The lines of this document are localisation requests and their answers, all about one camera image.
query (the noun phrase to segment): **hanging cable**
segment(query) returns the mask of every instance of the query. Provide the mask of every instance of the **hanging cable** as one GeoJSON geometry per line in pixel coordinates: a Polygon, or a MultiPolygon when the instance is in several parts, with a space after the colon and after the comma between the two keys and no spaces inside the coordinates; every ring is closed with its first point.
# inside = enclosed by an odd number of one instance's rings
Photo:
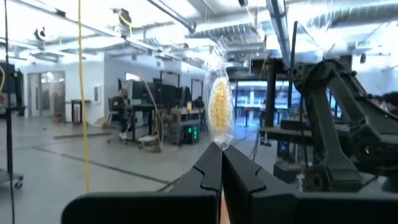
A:
{"type": "MultiPolygon", "coordinates": [[[[6,82],[6,75],[7,72],[9,71],[9,57],[8,57],[8,15],[7,15],[7,0],[4,0],[4,22],[5,22],[5,42],[6,42],[6,72],[4,72],[3,69],[1,69],[1,72],[3,73],[2,76],[2,83],[1,83],[1,91],[2,93],[3,88],[4,88],[4,82],[6,82]]],[[[11,196],[11,215],[12,215],[12,224],[15,224],[15,201],[14,201],[14,185],[12,183],[13,173],[13,164],[12,164],[12,122],[11,122],[11,92],[10,92],[10,82],[7,82],[7,89],[8,89],[8,94],[7,94],[7,109],[6,109],[6,125],[7,125],[7,171],[9,175],[9,180],[10,180],[10,196],[11,196]]]]}
{"type": "Polygon", "coordinates": [[[83,107],[83,144],[85,154],[85,186],[86,191],[90,191],[90,170],[88,165],[88,141],[87,141],[87,116],[85,105],[85,91],[83,89],[83,48],[81,47],[81,0],[78,0],[78,27],[79,27],[79,80],[80,80],[80,97],[81,106],[83,107]]]}

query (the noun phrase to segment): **caster wheel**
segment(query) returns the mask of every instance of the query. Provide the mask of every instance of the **caster wheel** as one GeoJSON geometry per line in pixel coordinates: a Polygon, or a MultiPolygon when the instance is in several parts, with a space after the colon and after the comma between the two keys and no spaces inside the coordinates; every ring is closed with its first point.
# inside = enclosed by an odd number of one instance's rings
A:
{"type": "Polygon", "coordinates": [[[14,184],[14,187],[15,187],[16,189],[20,189],[23,185],[24,185],[24,183],[22,183],[22,181],[18,181],[18,182],[16,182],[16,183],[14,184]]]}

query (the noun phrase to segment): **ceiling duct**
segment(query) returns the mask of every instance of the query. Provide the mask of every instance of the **ceiling duct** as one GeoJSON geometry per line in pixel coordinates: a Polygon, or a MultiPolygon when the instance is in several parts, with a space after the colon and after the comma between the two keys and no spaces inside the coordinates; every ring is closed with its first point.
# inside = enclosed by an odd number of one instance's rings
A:
{"type": "Polygon", "coordinates": [[[341,8],[309,20],[307,27],[322,29],[377,24],[398,20],[398,2],[380,2],[377,5],[341,8]]]}
{"type": "MultiPolygon", "coordinates": [[[[264,21],[258,22],[258,28],[262,29],[265,34],[274,34],[272,28],[272,23],[268,19],[267,11],[263,10],[259,12],[258,17],[264,17],[264,21]]],[[[257,34],[254,24],[256,23],[256,18],[254,15],[249,16],[246,12],[241,14],[235,14],[232,16],[222,16],[213,19],[212,21],[198,22],[196,32],[192,34],[186,33],[187,38],[218,38],[221,36],[231,37],[231,36],[242,36],[257,34]]],[[[163,26],[163,27],[153,27],[145,29],[142,31],[134,32],[134,37],[139,40],[143,40],[147,44],[163,45],[162,38],[159,34],[164,32],[178,32],[178,27],[175,25],[163,26]]]]}
{"type": "Polygon", "coordinates": [[[215,29],[208,29],[187,35],[188,38],[209,38],[218,39],[224,37],[240,37],[242,35],[257,34],[253,23],[247,22],[244,24],[236,24],[231,26],[224,26],[215,29]]]}
{"type": "Polygon", "coordinates": [[[266,46],[263,43],[235,45],[228,47],[229,54],[250,54],[264,51],[266,51],[266,46]]]}

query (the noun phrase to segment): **door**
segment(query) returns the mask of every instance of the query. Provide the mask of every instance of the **door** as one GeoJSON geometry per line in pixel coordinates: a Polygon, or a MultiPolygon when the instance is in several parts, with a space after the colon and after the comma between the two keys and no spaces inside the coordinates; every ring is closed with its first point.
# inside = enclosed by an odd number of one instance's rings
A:
{"type": "Polygon", "coordinates": [[[65,115],[65,73],[41,74],[41,115],[65,115]]]}
{"type": "Polygon", "coordinates": [[[54,75],[52,72],[41,73],[40,109],[42,117],[51,117],[54,114],[52,99],[53,79],[54,75]]]}
{"type": "Polygon", "coordinates": [[[39,117],[40,116],[40,74],[39,73],[31,73],[28,74],[29,77],[29,116],[30,117],[39,117]]]}
{"type": "Polygon", "coordinates": [[[65,73],[29,74],[29,116],[65,115],[65,73]]]}

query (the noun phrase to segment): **yellow snack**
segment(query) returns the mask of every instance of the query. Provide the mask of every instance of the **yellow snack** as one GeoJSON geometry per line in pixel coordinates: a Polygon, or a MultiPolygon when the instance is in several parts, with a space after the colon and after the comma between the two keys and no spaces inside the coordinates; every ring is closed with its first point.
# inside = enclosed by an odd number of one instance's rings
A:
{"type": "Polygon", "coordinates": [[[220,135],[229,133],[231,110],[228,80],[226,77],[219,77],[210,91],[208,104],[209,126],[215,138],[222,138],[220,135]]]}

